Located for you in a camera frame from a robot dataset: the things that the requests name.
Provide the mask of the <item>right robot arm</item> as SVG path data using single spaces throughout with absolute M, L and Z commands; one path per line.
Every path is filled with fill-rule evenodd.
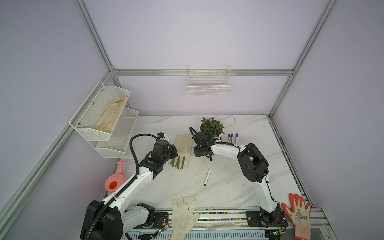
M 192 139 L 196 143 L 195 156 L 212 159 L 214 155 L 237 160 L 245 178 L 254 184 L 260 201 L 258 222 L 264 227 L 271 227 L 280 221 L 282 209 L 280 202 L 272 196 L 269 186 L 269 163 L 253 143 L 245 146 L 222 142 L 217 138 L 207 139 L 201 132 L 190 127 Z

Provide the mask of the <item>lower white mesh shelf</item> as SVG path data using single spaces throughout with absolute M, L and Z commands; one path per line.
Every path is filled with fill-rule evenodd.
M 104 158 L 119 159 L 125 155 L 139 112 L 124 108 L 110 140 L 98 142 L 96 151 Z

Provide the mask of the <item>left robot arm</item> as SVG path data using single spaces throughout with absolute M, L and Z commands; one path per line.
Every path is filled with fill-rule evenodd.
M 154 207 L 139 203 L 128 210 L 128 206 L 163 170 L 165 163 L 178 155 L 176 147 L 163 133 L 155 136 L 155 140 L 153 150 L 145 159 L 135 162 L 135 174 L 102 201 L 94 200 L 88 205 L 80 234 L 82 240 L 120 240 L 135 227 L 149 228 L 154 224 Z

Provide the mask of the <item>potted green plant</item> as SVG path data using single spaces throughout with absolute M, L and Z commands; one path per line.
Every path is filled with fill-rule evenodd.
M 201 120 L 201 124 L 199 126 L 200 132 L 207 138 L 216 138 L 220 139 L 222 134 L 224 134 L 224 125 L 221 121 L 214 119 L 213 117 L 206 119 L 203 118 Z

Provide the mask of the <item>white work glove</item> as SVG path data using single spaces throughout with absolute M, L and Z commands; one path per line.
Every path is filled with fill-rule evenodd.
M 198 203 L 198 200 L 191 201 L 188 196 L 172 200 L 171 240 L 184 240 L 195 226 L 200 218 L 200 214 L 195 213 Z

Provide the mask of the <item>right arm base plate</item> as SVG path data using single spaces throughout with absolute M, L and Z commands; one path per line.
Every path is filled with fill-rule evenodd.
M 287 217 L 280 212 L 268 213 L 265 211 L 247 211 L 246 220 L 249 227 L 286 227 L 288 225 Z

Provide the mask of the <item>upper white mesh shelf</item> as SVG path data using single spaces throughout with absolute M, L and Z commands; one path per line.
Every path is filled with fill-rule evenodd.
M 97 123 L 100 122 L 99 119 L 103 116 L 109 103 L 120 101 L 120 105 L 124 107 L 130 93 L 128 90 L 116 86 L 105 86 L 102 82 L 98 82 L 87 100 L 70 119 L 70 126 L 88 142 L 109 141 L 122 110 L 119 110 L 117 116 L 113 117 L 113 124 L 107 131 L 98 128 Z

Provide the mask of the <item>white mesh shelf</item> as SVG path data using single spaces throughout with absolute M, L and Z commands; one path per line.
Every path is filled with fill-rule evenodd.
M 130 93 L 128 90 L 116 86 L 105 86 L 102 82 L 98 82 L 87 100 L 70 119 L 70 126 L 88 142 L 109 141 L 122 110 L 119 110 L 117 116 L 113 117 L 113 124 L 107 131 L 98 128 L 97 123 L 100 122 L 99 119 L 103 116 L 109 103 L 120 101 L 120 105 L 124 107 Z
M 96 151 L 104 158 L 119 159 L 125 155 L 139 112 L 124 108 L 110 140 L 98 142 Z

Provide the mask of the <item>orange white glove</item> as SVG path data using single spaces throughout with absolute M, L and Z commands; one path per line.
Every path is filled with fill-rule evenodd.
M 289 194 L 291 208 L 282 203 L 285 214 L 290 218 L 295 227 L 295 238 L 298 240 L 311 239 L 310 215 L 312 206 L 306 204 L 304 198 L 298 194 Z

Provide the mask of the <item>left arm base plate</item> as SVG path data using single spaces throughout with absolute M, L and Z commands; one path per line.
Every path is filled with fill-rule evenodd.
M 134 229 L 159 229 L 169 221 L 169 215 L 167 212 L 155 212 L 143 225 L 138 225 Z

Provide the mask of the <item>green bean pods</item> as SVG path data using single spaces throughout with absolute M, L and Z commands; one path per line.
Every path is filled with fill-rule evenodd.
M 178 156 L 171 160 L 171 166 L 177 170 L 184 169 L 185 159 L 185 157 Z

